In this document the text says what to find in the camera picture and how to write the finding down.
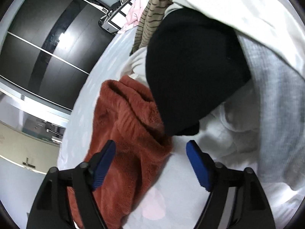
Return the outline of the rust fleece sweater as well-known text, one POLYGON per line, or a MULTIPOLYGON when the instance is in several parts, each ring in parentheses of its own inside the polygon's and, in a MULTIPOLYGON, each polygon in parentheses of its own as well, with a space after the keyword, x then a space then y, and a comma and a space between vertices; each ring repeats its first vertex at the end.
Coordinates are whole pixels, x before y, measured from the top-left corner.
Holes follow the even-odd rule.
POLYGON ((107 227, 121 228, 172 150, 150 89, 128 76, 102 83, 92 139, 83 159, 88 161, 110 139, 116 155, 94 197, 107 227))

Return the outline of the beige door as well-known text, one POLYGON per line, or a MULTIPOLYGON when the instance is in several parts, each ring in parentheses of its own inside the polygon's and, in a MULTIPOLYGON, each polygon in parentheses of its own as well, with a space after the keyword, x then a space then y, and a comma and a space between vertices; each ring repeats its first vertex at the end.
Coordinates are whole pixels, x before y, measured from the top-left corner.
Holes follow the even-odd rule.
POLYGON ((28 136, 1 123, 1 158, 40 174, 57 166, 59 146, 28 136))

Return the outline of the pink blanket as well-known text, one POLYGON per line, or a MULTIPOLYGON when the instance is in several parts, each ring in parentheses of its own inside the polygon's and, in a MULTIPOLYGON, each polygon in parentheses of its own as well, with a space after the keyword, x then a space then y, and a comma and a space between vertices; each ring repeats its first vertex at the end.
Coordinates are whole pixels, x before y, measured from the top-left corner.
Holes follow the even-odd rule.
POLYGON ((123 34, 126 31, 138 26, 140 22, 140 17, 146 8, 149 0, 136 0, 129 11, 127 12, 127 15, 125 16, 125 23, 123 27, 118 31, 119 34, 123 34))

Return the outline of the black garment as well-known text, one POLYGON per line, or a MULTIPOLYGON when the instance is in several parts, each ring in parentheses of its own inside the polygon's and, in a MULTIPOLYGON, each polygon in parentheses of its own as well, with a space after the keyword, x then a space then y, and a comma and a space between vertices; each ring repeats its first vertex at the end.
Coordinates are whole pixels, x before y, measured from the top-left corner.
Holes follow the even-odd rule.
POLYGON ((145 68, 170 136, 196 135, 200 120, 251 77, 234 29, 190 8, 163 19, 149 41, 145 68))

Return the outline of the polka dot bed sheet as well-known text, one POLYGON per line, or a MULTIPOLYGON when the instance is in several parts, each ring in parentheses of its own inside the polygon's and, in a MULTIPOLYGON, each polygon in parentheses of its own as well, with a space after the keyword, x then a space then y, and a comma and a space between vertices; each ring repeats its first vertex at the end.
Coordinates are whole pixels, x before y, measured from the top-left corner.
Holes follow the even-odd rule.
MULTIPOLYGON (((135 29, 116 35, 92 69, 75 102, 60 147, 57 166, 72 169, 87 154, 92 137, 94 110, 100 87, 105 80, 119 78, 121 66, 129 57, 135 29)), ((256 153, 239 154, 234 145, 236 134, 212 115, 200 121, 194 139, 212 158, 227 167, 256 168, 256 153)), ((193 228, 208 198, 200 186, 186 155, 187 136, 173 137, 173 151, 157 181, 146 192, 124 228, 193 228)), ((284 183, 263 184, 275 226, 284 228, 299 208, 303 190, 293 191, 284 183)))

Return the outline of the white bedside shelf unit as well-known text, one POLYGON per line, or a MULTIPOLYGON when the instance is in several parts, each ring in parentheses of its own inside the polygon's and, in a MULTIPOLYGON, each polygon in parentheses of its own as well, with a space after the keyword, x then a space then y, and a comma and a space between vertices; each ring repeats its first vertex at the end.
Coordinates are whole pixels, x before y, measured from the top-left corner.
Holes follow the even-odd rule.
POLYGON ((98 25, 110 34, 117 34, 126 23, 126 15, 136 0, 119 1, 110 7, 110 11, 103 15, 98 25))

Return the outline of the dark sliding wardrobe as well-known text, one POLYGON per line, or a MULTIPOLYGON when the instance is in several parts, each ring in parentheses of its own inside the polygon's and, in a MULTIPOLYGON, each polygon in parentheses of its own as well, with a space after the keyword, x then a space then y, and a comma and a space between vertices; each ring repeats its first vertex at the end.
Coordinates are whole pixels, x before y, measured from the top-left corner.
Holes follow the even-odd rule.
POLYGON ((85 0, 25 0, 1 49, 1 78, 67 111, 113 39, 85 0))

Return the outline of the grey white garment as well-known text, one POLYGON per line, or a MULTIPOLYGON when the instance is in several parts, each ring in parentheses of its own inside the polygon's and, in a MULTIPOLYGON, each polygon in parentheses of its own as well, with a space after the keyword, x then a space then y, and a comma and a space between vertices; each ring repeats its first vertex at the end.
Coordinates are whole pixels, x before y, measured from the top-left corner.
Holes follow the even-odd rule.
POLYGON ((258 176, 304 187, 304 78, 281 56, 239 33, 259 104, 258 176))

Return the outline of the striped beige garment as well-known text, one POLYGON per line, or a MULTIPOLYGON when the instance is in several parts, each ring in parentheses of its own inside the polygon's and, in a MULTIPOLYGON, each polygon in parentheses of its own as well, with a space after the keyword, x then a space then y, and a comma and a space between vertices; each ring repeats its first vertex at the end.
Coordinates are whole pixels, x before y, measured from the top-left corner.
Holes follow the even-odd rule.
POLYGON ((130 55, 148 45, 164 17, 165 10, 172 3, 173 0, 149 0, 140 17, 130 55))

